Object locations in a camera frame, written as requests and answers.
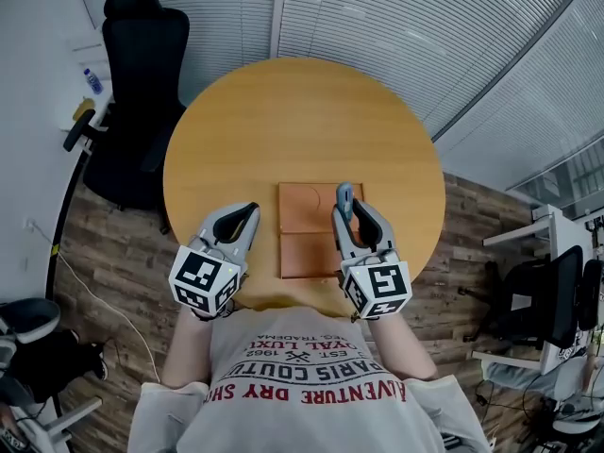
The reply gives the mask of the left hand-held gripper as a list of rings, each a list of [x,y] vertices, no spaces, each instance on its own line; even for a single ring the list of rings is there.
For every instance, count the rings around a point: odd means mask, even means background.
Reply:
[[[177,251],[168,282],[174,300],[202,318],[220,315],[241,289],[246,254],[260,223],[260,206],[222,207],[203,221],[198,236]]]

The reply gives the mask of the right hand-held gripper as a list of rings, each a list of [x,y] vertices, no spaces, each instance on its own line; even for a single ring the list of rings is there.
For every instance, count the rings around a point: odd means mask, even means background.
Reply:
[[[390,223],[375,208],[355,200],[354,215],[361,241],[337,206],[331,214],[336,247],[348,259],[341,263],[340,288],[352,303],[352,320],[377,320],[400,312],[411,300],[409,267],[393,249]],[[371,253],[371,249],[388,250]]]

